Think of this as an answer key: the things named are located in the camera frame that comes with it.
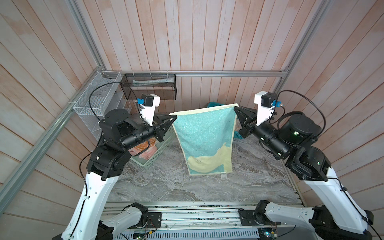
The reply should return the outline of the teal plastic basket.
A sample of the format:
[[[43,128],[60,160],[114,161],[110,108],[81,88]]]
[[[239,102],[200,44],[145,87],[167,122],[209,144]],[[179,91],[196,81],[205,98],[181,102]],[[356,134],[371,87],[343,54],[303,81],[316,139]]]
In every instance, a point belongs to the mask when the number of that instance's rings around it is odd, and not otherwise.
[[[207,108],[218,107],[218,106],[223,106],[223,104],[216,103],[216,102],[209,102],[207,105]],[[241,128],[241,125],[240,125],[239,119],[237,119],[235,132],[234,132],[234,138],[243,139],[243,137],[239,133],[240,128]]]

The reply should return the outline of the pink orange patterned towel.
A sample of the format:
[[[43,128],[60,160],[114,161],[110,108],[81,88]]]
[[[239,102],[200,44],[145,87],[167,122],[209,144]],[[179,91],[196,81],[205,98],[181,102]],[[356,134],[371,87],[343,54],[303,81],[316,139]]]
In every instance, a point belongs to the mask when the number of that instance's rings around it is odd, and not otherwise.
[[[145,142],[130,149],[129,150],[130,154],[132,156],[137,155],[139,158],[149,160],[158,150],[158,148],[156,147],[156,144],[158,143],[158,141],[155,138],[152,138],[149,141],[150,141],[150,145],[148,144],[148,142]]]

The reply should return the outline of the green yellow striped towel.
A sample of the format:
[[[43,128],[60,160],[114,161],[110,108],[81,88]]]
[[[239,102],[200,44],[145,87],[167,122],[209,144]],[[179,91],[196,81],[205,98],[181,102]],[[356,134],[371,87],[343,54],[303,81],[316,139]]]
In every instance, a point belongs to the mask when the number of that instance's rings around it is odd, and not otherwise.
[[[238,104],[175,112],[173,128],[189,175],[229,174]]]

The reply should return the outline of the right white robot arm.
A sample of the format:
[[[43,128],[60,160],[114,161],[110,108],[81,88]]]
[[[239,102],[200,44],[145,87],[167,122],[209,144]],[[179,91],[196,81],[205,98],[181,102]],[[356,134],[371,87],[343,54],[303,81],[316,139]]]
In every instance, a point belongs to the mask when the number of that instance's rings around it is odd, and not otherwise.
[[[235,107],[243,138],[254,135],[262,146],[307,184],[322,201],[320,207],[288,207],[261,200],[254,212],[260,225],[289,224],[306,228],[324,240],[370,240],[374,215],[352,199],[325,154],[314,146],[321,127],[302,112],[291,112],[280,129],[258,122],[258,112]]]

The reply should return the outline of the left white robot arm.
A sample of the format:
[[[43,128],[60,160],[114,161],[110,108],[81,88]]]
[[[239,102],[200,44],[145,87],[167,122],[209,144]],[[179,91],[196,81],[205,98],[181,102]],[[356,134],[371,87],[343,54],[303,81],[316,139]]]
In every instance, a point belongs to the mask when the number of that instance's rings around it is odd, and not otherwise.
[[[155,123],[137,124],[129,119],[124,109],[109,111],[100,120],[103,134],[96,148],[88,154],[85,186],[66,230],[56,240],[111,240],[131,227],[146,228],[151,225],[148,208],[139,203],[125,207],[118,215],[102,221],[101,216],[112,188],[132,155],[129,150],[156,138],[159,142],[176,115],[160,115]]]

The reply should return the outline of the black mesh wall basket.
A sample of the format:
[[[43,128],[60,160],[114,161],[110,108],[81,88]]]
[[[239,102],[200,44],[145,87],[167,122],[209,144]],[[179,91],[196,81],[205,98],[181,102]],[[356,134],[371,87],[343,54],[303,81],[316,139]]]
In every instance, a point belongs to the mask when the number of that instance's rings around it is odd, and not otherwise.
[[[177,99],[177,81],[173,74],[124,74],[121,88],[128,101],[154,94],[164,101]]]

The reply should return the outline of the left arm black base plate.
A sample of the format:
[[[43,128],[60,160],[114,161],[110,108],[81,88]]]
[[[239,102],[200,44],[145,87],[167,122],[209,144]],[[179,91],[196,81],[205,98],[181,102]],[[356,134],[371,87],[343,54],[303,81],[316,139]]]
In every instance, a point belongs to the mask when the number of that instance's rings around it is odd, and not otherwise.
[[[149,212],[149,213],[143,214],[139,223],[135,226],[130,227],[130,229],[145,229],[145,228],[158,229],[161,227],[161,223],[162,223],[161,212]]]

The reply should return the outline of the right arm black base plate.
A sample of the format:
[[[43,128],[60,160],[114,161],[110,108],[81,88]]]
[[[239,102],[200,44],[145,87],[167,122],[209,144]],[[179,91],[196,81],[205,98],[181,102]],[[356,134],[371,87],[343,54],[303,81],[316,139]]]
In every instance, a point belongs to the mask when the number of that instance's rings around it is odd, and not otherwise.
[[[265,214],[259,214],[256,210],[238,209],[242,226],[279,226],[281,222],[273,222]]]

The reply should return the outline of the aluminium mounting rail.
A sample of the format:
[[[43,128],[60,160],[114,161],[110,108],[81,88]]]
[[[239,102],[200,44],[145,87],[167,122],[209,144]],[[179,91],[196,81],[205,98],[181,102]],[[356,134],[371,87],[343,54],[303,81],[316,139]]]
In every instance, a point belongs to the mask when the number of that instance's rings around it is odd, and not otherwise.
[[[161,227],[149,240],[317,240],[312,231],[281,221],[279,226],[242,226],[238,209],[257,203],[143,202],[148,212],[161,212]]]

